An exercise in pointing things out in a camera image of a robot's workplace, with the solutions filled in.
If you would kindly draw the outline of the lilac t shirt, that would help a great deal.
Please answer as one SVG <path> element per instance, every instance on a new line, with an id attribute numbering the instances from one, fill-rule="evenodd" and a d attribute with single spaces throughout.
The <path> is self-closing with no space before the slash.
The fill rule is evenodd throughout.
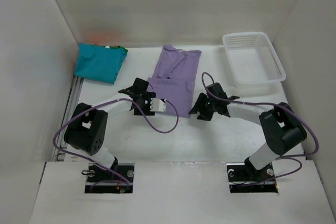
<path id="1" fill-rule="evenodd" d="M 167 106 L 165 114 L 189 118 L 193 105 L 193 95 L 200 50 L 181 50 L 172 45 L 164 45 L 155 66 L 148 78 L 156 97 L 170 101 L 174 107 Z"/>

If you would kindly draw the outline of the green t shirt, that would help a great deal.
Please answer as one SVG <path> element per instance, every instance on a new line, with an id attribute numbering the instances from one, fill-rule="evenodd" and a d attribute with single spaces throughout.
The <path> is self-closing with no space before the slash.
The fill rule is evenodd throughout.
<path id="1" fill-rule="evenodd" d="M 110 46 L 110 49 L 121 49 L 123 50 L 126 54 L 128 53 L 128 50 L 122 46 Z"/>

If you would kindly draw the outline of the teal t shirt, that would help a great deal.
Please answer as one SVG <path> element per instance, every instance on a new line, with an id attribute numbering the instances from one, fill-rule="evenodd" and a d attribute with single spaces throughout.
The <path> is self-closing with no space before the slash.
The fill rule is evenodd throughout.
<path id="1" fill-rule="evenodd" d="M 109 47 L 79 44 L 74 75 L 92 81 L 114 84 L 128 53 Z"/>

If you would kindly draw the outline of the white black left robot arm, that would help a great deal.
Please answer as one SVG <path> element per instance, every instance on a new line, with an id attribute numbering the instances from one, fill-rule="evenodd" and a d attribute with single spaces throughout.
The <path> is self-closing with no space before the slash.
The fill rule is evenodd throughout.
<path id="1" fill-rule="evenodd" d="M 113 181 L 118 175 L 118 159 L 103 145 L 108 119 L 132 110 L 134 115 L 141 115 L 140 111 L 145 115 L 154 115 L 150 111 L 150 103 L 156 94 L 147 91 L 149 86 L 149 82 L 136 78 L 132 86 L 103 101 L 115 103 L 87 112 L 66 128 L 65 143 L 101 164 L 99 173 L 106 181 Z"/>

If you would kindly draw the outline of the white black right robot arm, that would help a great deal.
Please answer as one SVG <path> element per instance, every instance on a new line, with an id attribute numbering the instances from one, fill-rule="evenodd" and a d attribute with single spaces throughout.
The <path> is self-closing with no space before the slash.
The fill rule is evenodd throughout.
<path id="1" fill-rule="evenodd" d="M 264 134 L 265 143 L 257 151 L 242 165 L 228 169 L 228 177 L 233 182 L 263 181 L 273 161 L 283 158 L 307 138 L 303 123 L 288 104 L 243 102 L 238 96 L 228 97 L 218 82 L 207 86 L 189 111 L 203 121 L 211 121 L 214 113 L 257 124 Z"/>

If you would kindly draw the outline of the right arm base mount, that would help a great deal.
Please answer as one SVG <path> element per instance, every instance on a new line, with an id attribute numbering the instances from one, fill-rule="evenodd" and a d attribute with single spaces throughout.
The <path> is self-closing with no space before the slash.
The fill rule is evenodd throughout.
<path id="1" fill-rule="evenodd" d="M 226 164 L 231 193 L 277 193 L 277 183 L 272 163 L 252 174 L 244 163 Z"/>

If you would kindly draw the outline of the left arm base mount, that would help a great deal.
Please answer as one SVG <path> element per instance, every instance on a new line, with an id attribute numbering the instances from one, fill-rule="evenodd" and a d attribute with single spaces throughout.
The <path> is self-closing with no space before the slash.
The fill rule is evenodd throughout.
<path id="1" fill-rule="evenodd" d="M 131 194 L 133 193 L 135 165 L 119 164 L 116 172 L 119 176 L 90 164 L 81 171 L 86 177 L 85 194 Z"/>

